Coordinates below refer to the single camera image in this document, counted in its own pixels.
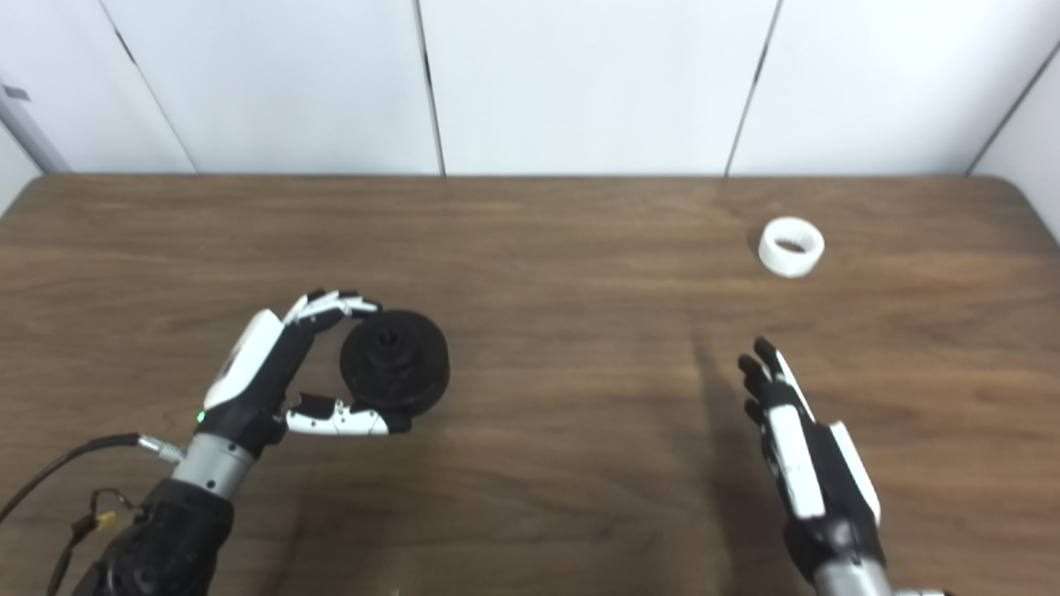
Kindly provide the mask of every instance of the black wire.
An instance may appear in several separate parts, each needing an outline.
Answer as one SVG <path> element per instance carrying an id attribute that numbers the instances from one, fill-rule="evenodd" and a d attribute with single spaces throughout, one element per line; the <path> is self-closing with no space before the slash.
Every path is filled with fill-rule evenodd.
<path id="1" fill-rule="evenodd" d="M 67 569 L 70 568 L 70 559 L 73 558 L 73 549 L 77 547 L 88 534 L 92 533 L 100 527 L 100 495 L 110 494 L 113 495 L 118 503 L 120 503 L 125 509 L 131 510 L 136 506 L 132 502 L 126 498 L 122 491 L 118 489 L 105 488 L 95 489 L 92 491 L 92 496 L 88 502 L 88 514 L 81 518 L 76 522 L 70 524 L 70 541 L 67 545 L 63 547 L 63 553 L 59 555 L 57 561 L 55 561 L 55 567 L 52 568 L 52 577 L 48 580 L 48 590 L 45 591 L 45 596 L 55 596 L 59 592 L 59 588 L 63 585 L 63 578 L 66 577 Z"/>
<path id="2" fill-rule="evenodd" d="M 59 457 L 55 461 L 52 461 L 40 472 L 37 472 L 36 476 L 30 478 L 30 481 L 25 483 L 25 485 L 15 493 L 15 496 L 11 497 L 11 501 L 3 506 L 3 509 L 0 509 L 0 524 L 7 519 L 7 515 L 11 514 L 12 510 L 14 510 L 28 494 L 33 492 L 33 489 L 37 488 L 37 485 L 42 483 L 48 476 L 51 476 L 56 470 L 69 463 L 72 459 L 101 449 L 112 446 L 137 446 L 139 442 L 140 434 L 129 433 L 127 435 L 110 435 L 109 437 L 100 437 L 98 439 L 92 439 L 78 448 L 70 450 L 66 455 Z"/>
<path id="3" fill-rule="evenodd" d="M 66 547 L 63 548 L 59 560 L 55 561 L 55 568 L 52 569 L 52 577 L 48 580 L 48 590 L 45 591 L 45 596 L 55 596 L 58 594 L 59 588 L 63 585 L 63 578 L 66 577 L 66 572 L 70 568 L 70 559 L 73 558 L 74 546 L 76 546 L 76 543 L 71 538 Z"/>

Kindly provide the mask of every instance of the wood grain surface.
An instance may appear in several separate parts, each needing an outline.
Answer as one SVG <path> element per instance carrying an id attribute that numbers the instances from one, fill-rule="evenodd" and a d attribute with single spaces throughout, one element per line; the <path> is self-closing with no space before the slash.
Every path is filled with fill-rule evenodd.
<path id="1" fill-rule="evenodd" d="M 828 242 L 799 280 L 753 250 L 788 214 Z M 850 427 L 896 584 L 1060 590 L 1060 251 L 985 178 L 47 177 L 0 220 L 0 493 L 94 436 L 187 442 L 251 315 L 318 286 L 437 321 L 448 392 L 407 436 L 267 451 L 214 594 L 807 594 L 741 411 L 758 334 Z M 343 395 L 343 337 L 294 388 Z M 48 480 L 0 594 L 42 592 L 91 489 L 167 472 Z"/>

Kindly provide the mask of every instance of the black cylindrical object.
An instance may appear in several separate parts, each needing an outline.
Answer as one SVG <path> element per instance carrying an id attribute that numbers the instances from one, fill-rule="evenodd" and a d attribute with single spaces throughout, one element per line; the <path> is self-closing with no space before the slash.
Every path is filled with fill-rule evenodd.
<path id="1" fill-rule="evenodd" d="M 350 332 L 339 369 L 357 403 L 418 416 L 438 403 L 448 386 L 448 347 L 427 317 L 384 311 Z"/>

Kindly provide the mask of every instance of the white ring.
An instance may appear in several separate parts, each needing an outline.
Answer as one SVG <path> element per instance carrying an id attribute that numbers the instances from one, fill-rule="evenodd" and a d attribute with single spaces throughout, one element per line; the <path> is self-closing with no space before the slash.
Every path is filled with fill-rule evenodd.
<path id="1" fill-rule="evenodd" d="M 787 278 L 810 273 L 824 252 L 825 236 L 800 217 L 777 217 L 770 222 L 758 243 L 758 258 L 765 268 Z"/>

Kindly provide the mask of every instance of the white wall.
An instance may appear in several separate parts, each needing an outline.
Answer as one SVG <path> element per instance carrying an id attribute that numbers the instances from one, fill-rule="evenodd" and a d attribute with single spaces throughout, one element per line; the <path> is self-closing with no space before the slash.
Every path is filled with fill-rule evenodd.
<path id="1" fill-rule="evenodd" d="M 193 172 L 98 2 L 0 0 L 0 120 L 54 171 Z"/>
<path id="2" fill-rule="evenodd" d="M 1057 0 L 788 0 L 730 173 L 964 174 L 1058 39 Z"/>
<path id="3" fill-rule="evenodd" d="M 104 4 L 199 171 L 439 173 L 412 0 Z"/>
<path id="4" fill-rule="evenodd" d="M 40 174 L 21 145 L 0 124 L 0 215 L 7 210 L 22 188 Z"/>
<path id="5" fill-rule="evenodd" d="M 1060 58 L 1054 56 L 974 174 L 1019 187 L 1060 239 Z"/>
<path id="6" fill-rule="evenodd" d="M 776 0 L 421 4 L 447 173 L 718 175 Z"/>

